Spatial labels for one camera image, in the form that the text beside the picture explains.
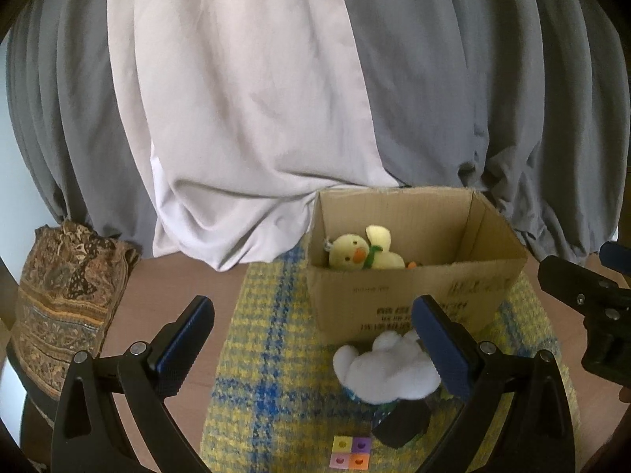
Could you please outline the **white plush toy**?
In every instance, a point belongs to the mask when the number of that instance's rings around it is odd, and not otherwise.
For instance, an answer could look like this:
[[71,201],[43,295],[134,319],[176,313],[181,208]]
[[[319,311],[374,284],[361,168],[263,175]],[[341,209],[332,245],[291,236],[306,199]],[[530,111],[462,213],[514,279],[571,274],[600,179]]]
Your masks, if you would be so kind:
[[354,346],[341,346],[332,356],[332,368],[341,387],[369,405],[424,399],[442,382],[415,330],[384,331],[363,354]]

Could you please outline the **colourful cube block toy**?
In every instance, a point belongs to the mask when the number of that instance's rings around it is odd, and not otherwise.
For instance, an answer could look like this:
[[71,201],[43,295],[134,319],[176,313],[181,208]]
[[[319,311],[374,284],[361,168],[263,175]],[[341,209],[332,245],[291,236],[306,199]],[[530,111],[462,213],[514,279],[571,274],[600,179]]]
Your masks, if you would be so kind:
[[368,471],[370,466],[372,439],[369,437],[335,436],[329,467],[334,470]]

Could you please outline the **brown patterned fabric cushion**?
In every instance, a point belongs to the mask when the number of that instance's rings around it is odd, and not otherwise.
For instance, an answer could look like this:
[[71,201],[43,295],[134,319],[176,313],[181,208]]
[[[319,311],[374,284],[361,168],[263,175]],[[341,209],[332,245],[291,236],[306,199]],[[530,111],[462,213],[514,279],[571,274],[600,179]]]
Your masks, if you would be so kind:
[[139,259],[132,244],[74,222],[35,231],[18,283],[7,355],[48,424],[54,423],[76,352],[101,353]]

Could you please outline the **yellow blue woven mat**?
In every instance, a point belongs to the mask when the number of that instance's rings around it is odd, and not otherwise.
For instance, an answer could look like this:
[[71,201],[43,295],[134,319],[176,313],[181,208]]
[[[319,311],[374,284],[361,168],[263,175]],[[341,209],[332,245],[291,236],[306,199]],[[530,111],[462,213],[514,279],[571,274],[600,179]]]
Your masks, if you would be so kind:
[[[222,348],[207,408],[200,457],[212,472],[335,472],[335,436],[370,434],[371,406],[352,402],[332,370],[307,292],[306,239],[272,263],[248,266]],[[477,334],[521,357],[552,351],[574,430],[577,393],[552,323],[521,274],[491,324]],[[402,449],[373,444],[368,472],[416,472],[460,408],[437,392],[430,426]]]

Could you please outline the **grey bed duvet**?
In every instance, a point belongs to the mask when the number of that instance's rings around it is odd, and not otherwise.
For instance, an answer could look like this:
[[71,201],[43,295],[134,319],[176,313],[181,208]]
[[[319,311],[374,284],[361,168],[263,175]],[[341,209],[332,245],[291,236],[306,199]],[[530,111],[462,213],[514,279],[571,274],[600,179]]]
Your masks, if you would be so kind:
[[[482,191],[537,257],[619,225],[629,0],[344,0],[395,185]],[[114,93],[107,0],[1,0],[6,95],[50,214],[152,249],[156,210]]]

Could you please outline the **brown cardboard box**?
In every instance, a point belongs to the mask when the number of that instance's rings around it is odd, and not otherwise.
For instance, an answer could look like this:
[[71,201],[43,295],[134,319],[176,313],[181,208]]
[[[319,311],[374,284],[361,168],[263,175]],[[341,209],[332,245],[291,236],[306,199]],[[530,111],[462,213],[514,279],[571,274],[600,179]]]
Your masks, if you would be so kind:
[[[371,224],[388,229],[388,249],[404,267],[332,269],[330,244],[344,234],[365,237]],[[322,191],[307,256],[315,328],[326,345],[407,332],[411,304],[422,295],[475,333],[491,322],[526,263],[521,242],[482,193],[445,187]]]

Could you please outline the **pale pink bed sheet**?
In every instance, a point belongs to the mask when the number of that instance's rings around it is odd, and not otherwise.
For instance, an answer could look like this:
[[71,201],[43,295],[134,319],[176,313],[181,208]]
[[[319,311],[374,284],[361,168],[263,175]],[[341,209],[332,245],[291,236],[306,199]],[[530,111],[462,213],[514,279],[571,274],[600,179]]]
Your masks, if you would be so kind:
[[392,187],[344,0],[107,0],[155,256],[269,262],[332,187]]

